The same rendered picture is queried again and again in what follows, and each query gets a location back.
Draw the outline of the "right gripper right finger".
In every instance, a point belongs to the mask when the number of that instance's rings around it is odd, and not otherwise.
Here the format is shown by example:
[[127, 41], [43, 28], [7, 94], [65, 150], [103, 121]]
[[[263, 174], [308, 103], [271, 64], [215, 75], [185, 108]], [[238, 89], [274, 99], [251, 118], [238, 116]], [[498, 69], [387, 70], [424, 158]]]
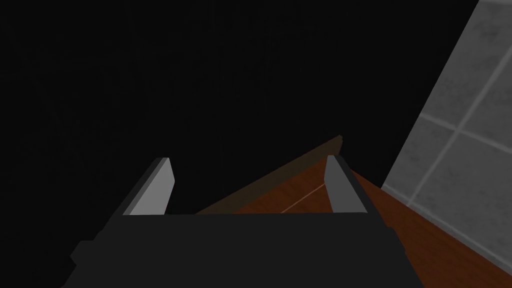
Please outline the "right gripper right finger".
[[324, 184], [334, 213], [367, 213], [336, 156], [327, 157]]

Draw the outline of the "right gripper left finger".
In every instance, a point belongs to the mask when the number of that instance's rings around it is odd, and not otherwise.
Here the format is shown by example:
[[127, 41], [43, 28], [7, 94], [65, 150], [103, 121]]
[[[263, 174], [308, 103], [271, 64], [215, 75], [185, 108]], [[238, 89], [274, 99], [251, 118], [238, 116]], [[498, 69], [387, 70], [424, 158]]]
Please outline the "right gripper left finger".
[[148, 169], [148, 175], [141, 179], [134, 195], [128, 198], [123, 215], [164, 215], [175, 185], [170, 159], [157, 158]]

